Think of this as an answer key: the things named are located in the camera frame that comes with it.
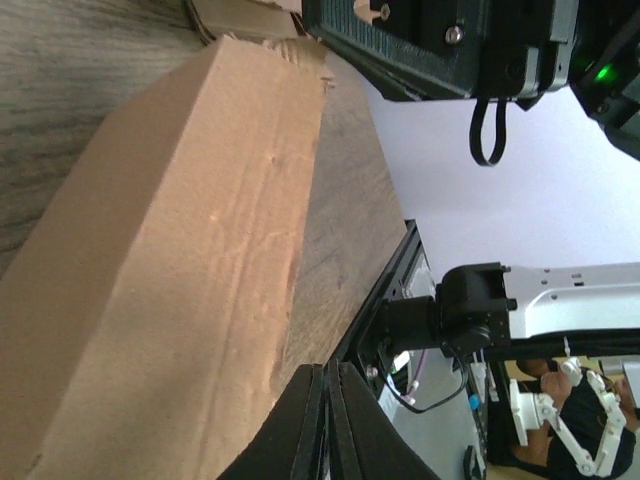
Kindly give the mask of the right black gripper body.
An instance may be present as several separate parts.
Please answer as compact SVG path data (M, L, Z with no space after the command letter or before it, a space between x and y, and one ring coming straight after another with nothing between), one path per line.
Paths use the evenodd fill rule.
M305 1L305 29L396 101L534 102L568 82L576 1Z

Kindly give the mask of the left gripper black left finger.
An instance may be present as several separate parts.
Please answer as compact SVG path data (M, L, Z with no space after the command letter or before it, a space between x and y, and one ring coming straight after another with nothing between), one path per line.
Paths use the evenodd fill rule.
M253 440L219 477L319 479L323 474L324 427L323 367L301 365Z

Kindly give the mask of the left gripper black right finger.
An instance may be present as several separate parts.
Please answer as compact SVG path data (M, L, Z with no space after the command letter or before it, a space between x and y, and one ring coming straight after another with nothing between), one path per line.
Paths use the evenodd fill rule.
M436 479L406 444L350 363L328 365L329 471L332 479Z

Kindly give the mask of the cardboard box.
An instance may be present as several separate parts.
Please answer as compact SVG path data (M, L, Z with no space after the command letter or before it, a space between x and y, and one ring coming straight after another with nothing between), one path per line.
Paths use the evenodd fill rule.
M1 281L5 479L213 479L279 394L331 74L223 36L107 116Z

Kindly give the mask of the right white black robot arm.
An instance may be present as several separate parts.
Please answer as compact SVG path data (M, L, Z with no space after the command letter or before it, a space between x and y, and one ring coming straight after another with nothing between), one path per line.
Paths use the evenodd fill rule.
M494 167L509 104L569 89L608 141L639 154L635 1L306 1L305 29L394 102L471 100L469 150ZM484 263L446 273L433 297L378 300L346 336L362 362L441 348L467 357L550 356L565 342L637 352L635 264L534 269Z

